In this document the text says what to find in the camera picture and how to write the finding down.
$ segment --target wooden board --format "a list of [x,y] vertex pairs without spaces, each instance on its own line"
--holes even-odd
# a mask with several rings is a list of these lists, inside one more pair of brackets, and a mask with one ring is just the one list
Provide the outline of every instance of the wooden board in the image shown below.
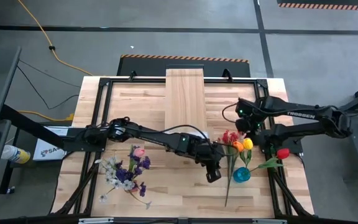
[[[203,69],[167,69],[165,81],[165,128],[180,124],[206,132]],[[189,127],[173,131],[193,133]]]
[[[99,77],[85,77],[78,100],[73,125],[85,127],[90,124],[96,98]],[[282,79],[268,79],[269,92],[283,100],[288,100]],[[165,84],[114,84],[110,104],[109,120],[129,116],[131,120],[153,129],[165,127]],[[207,84],[204,88],[207,125],[213,127],[214,135],[220,136],[226,129],[234,131],[233,124],[223,120],[221,110],[237,101],[238,97],[255,100],[254,88],[246,84]],[[227,110],[227,118],[236,119],[234,108]],[[292,118],[280,116],[276,123],[292,125]],[[136,202],[128,194],[113,190],[106,204],[98,202],[98,196],[109,190],[100,170],[96,184],[92,216],[109,217],[208,217],[208,218],[272,218],[272,199],[266,170],[252,173],[250,181],[244,184],[231,184],[227,207],[224,199],[227,185],[227,163],[221,160],[223,177],[209,184],[205,169],[198,164],[188,163],[181,157],[167,160],[166,152],[160,146],[131,139],[128,142],[106,146],[104,158],[113,154],[127,163],[127,153],[131,144],[144,146],[151,158],[151,169],[139,177],[147,184],[146,196],[142,200],[152,200],[152,206]],[[53,210],[58,210],[75,190],[80,179],[84,153],[75,152],[63,161],[58,179]],[[259,148],[253,148],[250,168],[264,161]],[[305,172],[299,158],[290,156],[284,161],[288,188],[305,209],[313,213]],[[237,160],[236,167],[243,166]],[[282,193],[278,191],[280,207],[284,211]]]

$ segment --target gray floor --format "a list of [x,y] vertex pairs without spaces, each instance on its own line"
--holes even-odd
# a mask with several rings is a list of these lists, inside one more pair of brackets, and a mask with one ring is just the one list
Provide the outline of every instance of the gray floor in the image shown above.
[[[44,25],[97,27],[180,27],[255,29],[252,0],[32,0],[24,1]],[[266,29],[358,30],[358,11],[279,8],[262,0]],[[15,0],[0,0],[0,25],[34,25]],[[114,75],[121,54],[246,58],[253,77],[266,77],[258,34],[48,32],[61,58],[98,75]],[[358,90],[358,35],[268,35],[275,77],[284,78],[290,101],[343,105]],[[2,31],[0,46],[20,45],[21,59],[51,75],[80,85],[83,74],[55,61],[41,32]],[[26,65],[19,66],[50,106],[79,89],[56,82]],[[17,72],[7,103],[64,118],[75,110],[70,100],[48,110]],[[305,120],[295,119],[295,123]],[[302,140],[315,213],[358,221],[358,183],[342,176],[357,169],[348,139],[326,136]],[[0,178],[4,164],[0,165]],[[0,195],[0,218],[45,215],[53,200],[59,167],[15,170],[14,195]]]

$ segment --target yellow cable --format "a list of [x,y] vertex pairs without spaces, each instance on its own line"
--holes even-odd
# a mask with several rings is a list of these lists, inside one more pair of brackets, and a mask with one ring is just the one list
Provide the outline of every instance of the yellow cable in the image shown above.
[[35,112],[35,111],[18,111],[19,113],[28,113],[28,114],[35,114],[35,115],[38,115],[42,118],[45,118],[45,119],[48,119],[50,121],[72,121],[73,118],[74,118],[74,114],[70,114],[67,118],[65,119],[53,119],[53,118],[50,118],[48,116],[45,116],[43,114],[40,114],[38,112]]
[[[41,24],[38,22],[38,20],[35,18],[35,16],[33,16],[33,14],[29,11],[29,9],[23,4],[23,2],[22,2],[21,0],[17,0],[17,1],[23,6],[23,8],[30,14],[30,16],[31,16],[31,17],[34,19],[34,21],[38,24],[38,26],[40,27],[41,31],[44,33],[45,37],[47,38],[47,40],[48,40],[48,42],[49,42],[49,46],[53,46],[52,41],[50,41],[50,39],[49,39],[47,33],[44,31],[44,29],[42,28],[42,26],[41,26]],[[93,76],[92,73],[90,73],[90,72],[88,72],[88,71],[86,71],[86,70],[83,70],[82,68],[78,68],[78,67],[76,67],[76,66],[74,66],[74,65],[70,65],[69,63],[66,63],[66,62],[60,60],[60,59],[57,57],[57,54],[56,54],[56,52],[55,52],[54,49],[51,49],[51,51],[52,51],[53,55],[55,56],[56,60],[58,60],[60,63],[66,65],[66,66],[69,66],[69,67],[71,67],[71,68],[77,69],[77,70],[79,70],[79,71],[81,71],[81,72],[83,72],[83,73],[86,73],[86,74],[88,74],[88,75]]]

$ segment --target black robotic arm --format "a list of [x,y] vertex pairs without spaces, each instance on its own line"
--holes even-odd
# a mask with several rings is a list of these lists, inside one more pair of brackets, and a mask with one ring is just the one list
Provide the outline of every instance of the black robotic arm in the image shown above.
[[210,143],[209,139],[188,133],[167,134],[131,122],[128,117],[110,121],[104,130],[90,130],[85,134],[85,139],[106,139],[114,142],[124,142],[129,138],[142,139],[165,146],[167,152],[173,152],[178,156],[194,159],[207,170],[208,182],[214,182],[221,178],[219,161],[224,156],[221,145]]
[[[320,107],[288,103],[274,96],[266,96],[251,102],[239,98],[236,113],[240,117],[236,128],[248,132],[255,145],[271,144],[281,146],[292,137],[326,134],[332,138],[346,138],[351,131],[351,120],[345,112],[335,106]],[[271,129],[262,130],[262,124],[269,116],[281,115],[317,120],[317,123],[285,126],[274,124]]]

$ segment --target wooden table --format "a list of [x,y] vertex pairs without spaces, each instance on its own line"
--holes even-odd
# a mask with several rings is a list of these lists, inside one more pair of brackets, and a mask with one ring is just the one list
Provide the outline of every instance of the wooden table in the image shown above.
[[[74,127],[85,127],[91,123],[96,92],[100,77],[85,77],[73,120]],[[270,78],[268,89],[270,95],[288,100],[284,81]],[[101,100],[103,108],[104,92]],[[232,123],[223,120],[221,110],[237,101],[237,98],[254,101],[254,87],[248,84],[205,84],[205,101],[207,125],[214,130],[214,136],[221,136],[227,129],[235,131]],[[112,98],[108,121],[129,116],[132,121],[156,130],[164,129],[165,84],[164,83],[117,83],[112,89]],[[229,119],[236,119],[234,109],[227,110]],[[292,118],[280,116],[276,123],[292,125]],[[144,147],[152,161],[151,169],[139,177],[147,185],[147,192],[142,200],[152,201],[152,206],[145,206],[134,200],[123,190],[113,190],[107,203],[101,204],[98,196],[110,188],[105,183],[103,170],[98,173],[94,195],[92,216],[109,217],[205,217],[205,218],[273,218],[272,199],[266,170],[256,170],[244,184],[231,183],[227,207],[224,206],[227,186],[227,162],[221,160],[222,178],[208,183],[206,170],[199,164],[188,163],[185,158],[166,156],[164,148],[138,139],[125,143],[108,142],[102,157],[113,154],[128,164],[127,154],[131,144]],[[250,168],[265,161],[258,147],[253,148]],[[52,211],[58,210],[76,189],[80,179],[84,153],[75,152],[63,161],[58,178],[56,197]],[[236,167],[244,164],[240,159]],[[313,213],[310,193],[305,171],[299,158],[291,155],[284,160],[288,188],[304,208]],[[277,187],[280,208],[284,210],[282,193]],[[82,209],[86,204],[87,191],[83,197]]]

